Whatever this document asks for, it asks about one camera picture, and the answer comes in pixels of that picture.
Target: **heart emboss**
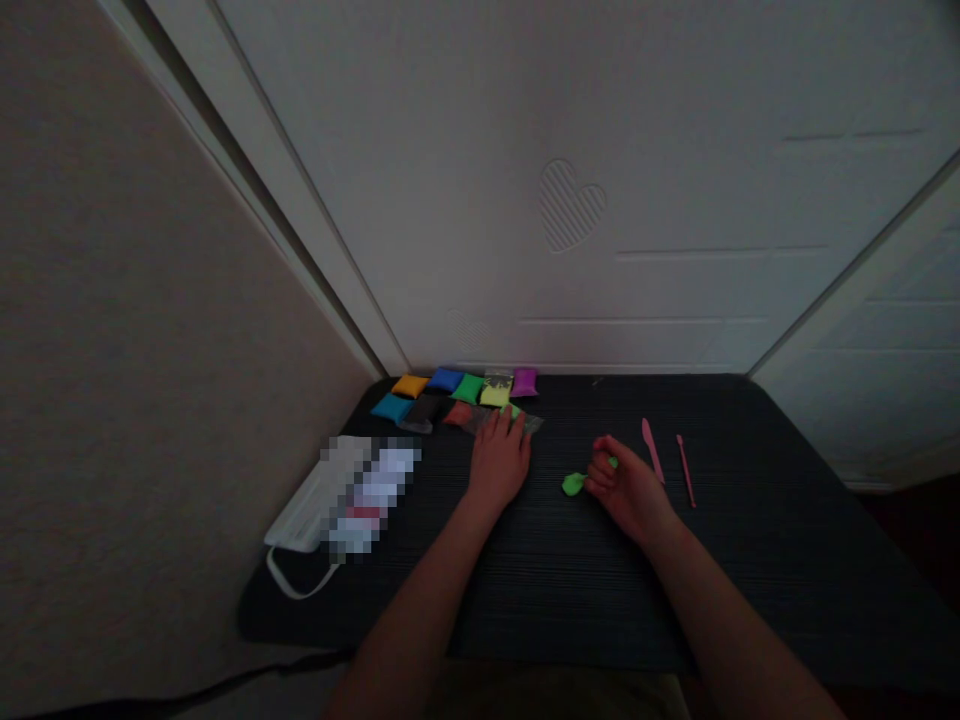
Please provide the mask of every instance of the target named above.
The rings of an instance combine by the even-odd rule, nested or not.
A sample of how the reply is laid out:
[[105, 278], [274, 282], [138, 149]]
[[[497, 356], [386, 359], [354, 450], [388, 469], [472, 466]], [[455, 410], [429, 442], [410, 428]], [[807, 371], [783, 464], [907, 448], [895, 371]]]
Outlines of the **heart emboss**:
[[577, 189], [577, 172], [566, 160], [551, 160], [540, 173], [540, 220], [550, 252], [566, 252], [590, 237], [606, 207], [599, 185]]
[[490, 337], [490, 328], [482, 322], [470, 322], [469, 318], [459, 310], [447, 312], [447, 325], [450, 334], [457, 341], [463, 352], [482, 350]]

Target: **pink plastic knife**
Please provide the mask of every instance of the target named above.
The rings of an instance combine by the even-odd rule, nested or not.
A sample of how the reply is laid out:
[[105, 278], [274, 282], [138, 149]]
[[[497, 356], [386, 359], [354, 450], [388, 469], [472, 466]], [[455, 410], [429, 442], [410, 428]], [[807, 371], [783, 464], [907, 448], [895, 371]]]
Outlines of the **pink plastic knife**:
[[660, 482], [666, 485], [667, 483], [663, 479], [663, 468], [660, 467], [660, 458], [657, 456], [657, 446], [653, 443], [653, 433], [650, 431], [650, 423], [647, 422], [646, 418], [643, 419], [643, 441], [647, 444], [650, 457], [653, 458], [653, 471], [660, 478]]

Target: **white door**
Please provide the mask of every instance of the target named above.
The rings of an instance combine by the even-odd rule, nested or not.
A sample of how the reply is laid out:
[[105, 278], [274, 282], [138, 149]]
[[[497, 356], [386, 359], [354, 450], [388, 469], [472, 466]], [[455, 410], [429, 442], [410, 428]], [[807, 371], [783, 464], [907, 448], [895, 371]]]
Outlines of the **white door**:
[[960, 144], [949, 3], [219, 0], [414, 368], [746, 372]]

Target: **dark table mat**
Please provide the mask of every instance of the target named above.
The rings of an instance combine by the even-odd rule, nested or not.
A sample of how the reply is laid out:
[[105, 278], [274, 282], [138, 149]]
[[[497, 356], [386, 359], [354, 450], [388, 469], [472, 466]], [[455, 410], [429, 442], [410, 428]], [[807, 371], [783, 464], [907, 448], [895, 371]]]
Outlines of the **dark table mat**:
[[[343, 434], [412, 435], [369, 414], [373, 385]], [[733, 375], [541, 376], [517, 404], [545, 419], [530, 475], [477, 563], [450, 644], [457, 657], [694, 671], [650, 564], [586, 492], [560, 490], [611, 433], [647, 459], [646, 417], [667, 492], [733, 582], [824, 682], [956, 692], [960, 618], [840, 483], [776, 404]], [[697, 508], [687, 502], [683, 435]], [[437, 425], [412, 486], [373, 553], [341, 567], [304, 601], [261, 563], [239, 609], [257, 642], [353, 648], [443, 528], [462, 496], [473, 438]], [[322, 553], [277, 551], [303, 590]]]

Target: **right hand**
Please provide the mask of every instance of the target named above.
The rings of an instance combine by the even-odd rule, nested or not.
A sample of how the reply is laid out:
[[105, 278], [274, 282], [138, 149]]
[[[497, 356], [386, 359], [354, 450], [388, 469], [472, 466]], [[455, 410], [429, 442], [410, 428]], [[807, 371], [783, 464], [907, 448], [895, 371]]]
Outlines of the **right hand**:
[[[610, 457], [617, 458], [616, 469]], [[593, 460], [584, 487], [610, 513], [620, 529], [642, 548], [659, 542], [682, 523], [650, 466], [610, 435], [593, 442]]]

